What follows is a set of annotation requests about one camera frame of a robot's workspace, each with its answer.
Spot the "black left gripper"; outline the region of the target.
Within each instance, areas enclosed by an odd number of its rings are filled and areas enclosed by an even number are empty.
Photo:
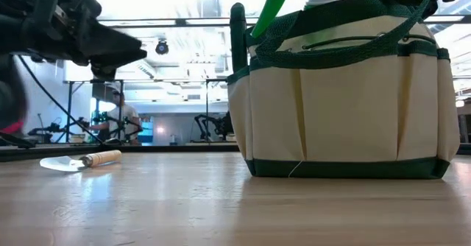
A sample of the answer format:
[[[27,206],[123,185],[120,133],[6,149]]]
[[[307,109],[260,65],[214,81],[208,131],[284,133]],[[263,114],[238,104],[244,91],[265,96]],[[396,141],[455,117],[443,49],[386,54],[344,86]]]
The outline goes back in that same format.
[[[96,21],[97,0],[0,0],[0,56],[92,64],[93,78],[114,81],[116,67],[147,56],[142,42]]]

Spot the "metal trowel wooden handle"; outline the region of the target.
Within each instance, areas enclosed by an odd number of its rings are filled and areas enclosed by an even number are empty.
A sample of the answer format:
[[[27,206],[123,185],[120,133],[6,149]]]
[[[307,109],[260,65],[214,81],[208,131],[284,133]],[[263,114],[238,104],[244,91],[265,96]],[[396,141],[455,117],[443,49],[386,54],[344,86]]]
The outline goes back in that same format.
[[[114,163],[119,161],[121,157],[121,151],[111,150],[87,154],[78,159],[70,156],[43,158],[40,160],[40,166],[61,172],[79,172],[84,169]]]

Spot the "green pruning shears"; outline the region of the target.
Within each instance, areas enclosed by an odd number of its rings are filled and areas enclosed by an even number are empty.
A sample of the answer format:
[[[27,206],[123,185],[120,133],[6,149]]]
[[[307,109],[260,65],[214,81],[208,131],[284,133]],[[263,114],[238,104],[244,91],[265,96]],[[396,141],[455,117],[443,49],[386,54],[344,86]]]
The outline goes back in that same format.
[[[235,3],[230,9],[230,40],[233,71],[236,73],[247,66],[247,45],[245,30],[247,21],[242,3]]]

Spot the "beige green gardening bag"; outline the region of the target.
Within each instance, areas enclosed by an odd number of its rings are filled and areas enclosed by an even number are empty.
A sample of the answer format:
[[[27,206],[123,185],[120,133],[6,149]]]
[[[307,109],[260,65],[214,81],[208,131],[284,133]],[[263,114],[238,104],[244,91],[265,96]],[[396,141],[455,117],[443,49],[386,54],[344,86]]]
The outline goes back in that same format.
[[[440,179],[460,145],[433,0],[335,0],[244,32],[229,112],[250,173]]]

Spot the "person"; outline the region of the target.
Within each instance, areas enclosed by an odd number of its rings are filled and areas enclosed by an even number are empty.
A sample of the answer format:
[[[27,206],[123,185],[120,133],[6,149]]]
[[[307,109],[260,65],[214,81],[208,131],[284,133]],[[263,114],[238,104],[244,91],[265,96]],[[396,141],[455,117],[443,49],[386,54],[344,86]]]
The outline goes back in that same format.
[[[107,116],[111,116],[115,119],[120,119],[120,120],[123,120],[124,117],[127,117],[133,122],[141,124],[136,109],[134,109],[134,107],[124,102],[124,95],[121,95],[121,93],[117,90],[113,90],[112,95],[113,95],[113,104],[115,105],[115,107],[114,109],[107,112]],[[91,125],[89,127],[89,129],[93,131],[106,130],[110,138],[119,138],[122,140],[124,138],[124,133],[121,133],[121,136],[117,136],[116,134],[110,134],[110,131],[116,128],[117,128],[117,125],[114,122],[102,122],[100,124]],[[131,133],[134,130],[135,130],[135,126],[130,125],[130,124],[127,125],[126,133]],[[131,145],[140,144],[140,142],[138,141],[138,135],[132,137],[132,141],[130,142],[130,144]]]

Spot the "black overhead beam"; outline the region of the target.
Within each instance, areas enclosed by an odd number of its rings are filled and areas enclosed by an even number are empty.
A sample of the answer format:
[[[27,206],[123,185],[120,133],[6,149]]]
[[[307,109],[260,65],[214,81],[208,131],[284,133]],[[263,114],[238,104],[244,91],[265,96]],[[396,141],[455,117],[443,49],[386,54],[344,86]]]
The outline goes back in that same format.
[[[229,18],[162,18],[162,19],[121,19],[99,20],[113,28],[151,28],[151,27],[228,27]],[[432,15],[424,20],[425,24],[471,24],[468,15]]]

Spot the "blue background rack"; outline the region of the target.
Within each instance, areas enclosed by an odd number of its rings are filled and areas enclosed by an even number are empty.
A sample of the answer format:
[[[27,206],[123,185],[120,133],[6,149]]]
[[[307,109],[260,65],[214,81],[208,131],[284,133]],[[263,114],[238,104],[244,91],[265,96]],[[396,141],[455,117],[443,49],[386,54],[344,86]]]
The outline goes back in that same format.
[[[142,144],[151,144],[154,138],[154,122],[153,118],[149,116],[142,116],[140,118],[142,131],[138,134],[138,140]]]

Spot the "red background object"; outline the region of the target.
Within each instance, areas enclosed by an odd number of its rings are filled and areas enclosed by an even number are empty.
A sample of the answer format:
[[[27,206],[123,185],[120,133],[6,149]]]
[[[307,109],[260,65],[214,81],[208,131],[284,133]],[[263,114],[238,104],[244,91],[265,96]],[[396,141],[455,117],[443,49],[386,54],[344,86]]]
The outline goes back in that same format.
[[[23,126],[24,126],[24,123],[22,121],[18,121],[5,128],[0,129],[0,133],[13,134],[13,133],[21,132]]]

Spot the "black background stand frame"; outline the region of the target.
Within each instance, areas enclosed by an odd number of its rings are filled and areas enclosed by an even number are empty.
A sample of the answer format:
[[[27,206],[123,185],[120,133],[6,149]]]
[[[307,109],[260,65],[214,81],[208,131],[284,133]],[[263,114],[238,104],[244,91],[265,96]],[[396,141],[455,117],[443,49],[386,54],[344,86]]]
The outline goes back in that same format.
[[[70,81],[67,112],[78,110],[91,125],[93,121],[106,116],[114,109],[112,91],[124,95],[124,102],[136,109],[139,118],[149,116],[154,122],[154,138],[151,144],[132,146],[192,146],[212,144],[219,140],[215,126],[208,123],[210,137],[201,139],[201,131],[194,118],[206,115],[216,119],[224,117],[227,111],[226,84],[223,81],[149,79],[149,80],[101,80]],[[106,130],[90,130],[91,141],[106,141],[110,136]],[[112,138],[120,144],[131,145],[119,138]]]

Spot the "black aluminium table frame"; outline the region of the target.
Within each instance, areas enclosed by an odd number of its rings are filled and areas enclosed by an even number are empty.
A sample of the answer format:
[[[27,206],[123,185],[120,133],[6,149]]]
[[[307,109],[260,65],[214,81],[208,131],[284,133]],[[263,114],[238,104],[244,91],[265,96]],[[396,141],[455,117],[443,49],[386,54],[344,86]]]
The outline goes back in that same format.
[[[63,155],[81,155],[94,152],[103,152],[108,150],[119,150],[126,152],[143,152],[143,153],[173,153],[173,152],[238,152],[237,145],[204,145],[197,144],[194,146],[109,146],[98,144],[41,144],[33,148],[19,147],[0,147],[0,162],[25,161],[48,157],[57,157]]]

